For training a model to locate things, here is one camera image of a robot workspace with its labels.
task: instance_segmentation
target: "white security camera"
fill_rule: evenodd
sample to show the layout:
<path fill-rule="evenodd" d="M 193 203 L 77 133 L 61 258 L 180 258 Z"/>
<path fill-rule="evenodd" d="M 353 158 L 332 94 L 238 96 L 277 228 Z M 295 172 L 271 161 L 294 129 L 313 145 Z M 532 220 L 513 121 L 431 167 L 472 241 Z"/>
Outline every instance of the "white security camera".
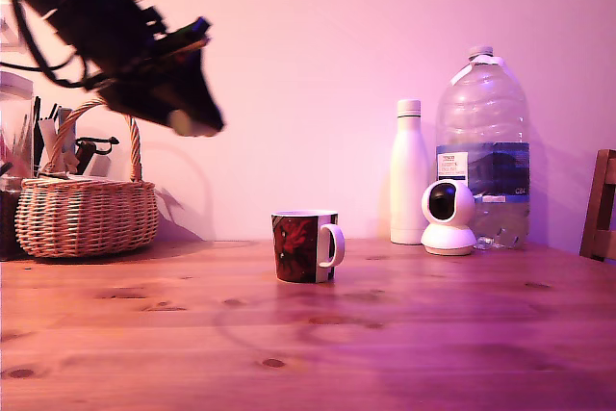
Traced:
<path fill-rule="evenodd" d="M 476 239 L 468 223 L 475 213 L 475 199 L 469 187 L 457 180 L 434 182 L 423 192 L 422 211 L 429 222 L 422 235 L 427 252 L 471 253 Z"/>

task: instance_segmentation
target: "white mug handle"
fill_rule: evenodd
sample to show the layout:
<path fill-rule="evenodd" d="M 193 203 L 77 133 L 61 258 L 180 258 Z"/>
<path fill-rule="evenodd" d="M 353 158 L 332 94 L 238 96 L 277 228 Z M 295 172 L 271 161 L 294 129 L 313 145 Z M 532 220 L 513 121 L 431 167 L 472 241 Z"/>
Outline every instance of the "white mug handle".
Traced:
<path fill-rule="evenodd" d="M 329 242 L 329 233 L 334 237 L 334 257 L 328 260 L 329 256 L 325 256 L 324 260 L 326 260 L 326 262 L 319 262 L 319 267 L 322 269 L 336 267 L 340 265 L 345 258 L 345 237 L 343 235 L 343 230 L 334 223 L 326 223 L 322 225 L 319 230 L 320 240 L 327 240 Z M 329 245 L 325 248 L 327 252 L 329 252 Z"/>

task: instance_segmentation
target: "pink wall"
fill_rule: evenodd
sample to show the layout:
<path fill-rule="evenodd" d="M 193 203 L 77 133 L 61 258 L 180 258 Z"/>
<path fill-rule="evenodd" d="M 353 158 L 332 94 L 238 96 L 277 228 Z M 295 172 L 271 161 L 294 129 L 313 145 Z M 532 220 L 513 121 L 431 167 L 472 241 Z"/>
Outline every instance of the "pink wall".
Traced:
<path fill-rule="evenodd" d="M 213 139 L 141 125 L 144 174 L 169 204 L 162 238 L 269 238 L 270 211 L 295 207 L 337 209 L 349 237 L 386 235 L 396 101 L 421 98 L 434 152 L 448 79 L 489 43 L 529 100 L 530 238 L 578 251 L 596 151 L 616 147 L 616 0 L 147 2 L 170 28 L 200 14 L 213 23 L 204 68 L 228 123 Z M 66 47 L 32 22 L 59 61 Z M 85 97 L 36 84 L 49 105 Z M 80 130 L 118 136 L 122 123 L 99 113 Z"/>

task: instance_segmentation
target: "red mug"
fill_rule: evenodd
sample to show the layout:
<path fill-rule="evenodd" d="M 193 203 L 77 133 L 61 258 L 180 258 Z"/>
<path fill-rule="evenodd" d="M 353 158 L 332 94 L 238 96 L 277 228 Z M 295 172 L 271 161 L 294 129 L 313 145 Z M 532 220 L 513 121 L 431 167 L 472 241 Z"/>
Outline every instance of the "red mug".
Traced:
<path fill-rule="evenodd" d="M 345 258 L 338 213 L 308 210 L 271 215 L 276 276 L 293 283 L 322 283 Z"/>

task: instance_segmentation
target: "cable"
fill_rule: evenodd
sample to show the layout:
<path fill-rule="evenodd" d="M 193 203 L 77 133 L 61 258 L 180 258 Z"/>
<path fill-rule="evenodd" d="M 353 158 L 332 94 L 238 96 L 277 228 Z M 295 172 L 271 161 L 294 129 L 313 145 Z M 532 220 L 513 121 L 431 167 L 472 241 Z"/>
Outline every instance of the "cable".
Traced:
<path fill-rule="evenodd" d="M 42 56 L 42 53 L 40 53 L 39 47 L 37 46 L 37 43 L 35 42 L 35 39 L 33 38 L 32 33 L 30 32 L 30 29 L 28 28 L 26 17 L 25 17 L 23 8 L 21 7 L 21 4 L 19 3 L 19 0 L 12 0 L 12 4 L 13 4 L 13 13 L 15 15 L 15 20 L 17 21 L 17 27 L 19 29 L 19 32 L 21 33 L 24 40 L 26 41 L 26 44 L 28 45 L 28 49 L 30 50 L 32 57 L 35 59 L 35 62 L 37 62 L 38 66 L 40 67 L 40 72 L 42 72 L 45 75 L 45 77 L 47 77 L 47 79 L 49 79 L 51 82 L 61 87 L 65 87 L 67 89 L 82 88 L 84 86 L 85 81 L 88 78 L 88 68 L 86 66 L 86 59 L 83 56 L 81 56 L 82 63 L 84 64 L 84 76 L 80 82 L 70 82 L 70 81 L 67 81 L 66 79 L 58 79 L 56 75 L 54 74 L 53 69 L 51 69 L 51 67 L 45 60 L 45 58 Z"/>
<path fill-rule="evenodd" d="M 75 58 L 75 55 L 77 54 L 76 53 L 71 54 L 70 57 L 68 57 L 64 62 L 60 64 L 56 64 L 55 66 L 50 66 L 49 69 L 52 71 L 57 71 L 58 69 L 65 67 L 67 64 L 73 61 L 73 58 Z M 20 71 L 42 72 L 42 69 L 38 66 L 26 66 L 23 64 L 6 63 L 6 62 L 0 62 L 0 66 L 9 67 L 11 69 L 19 69 Z"/>

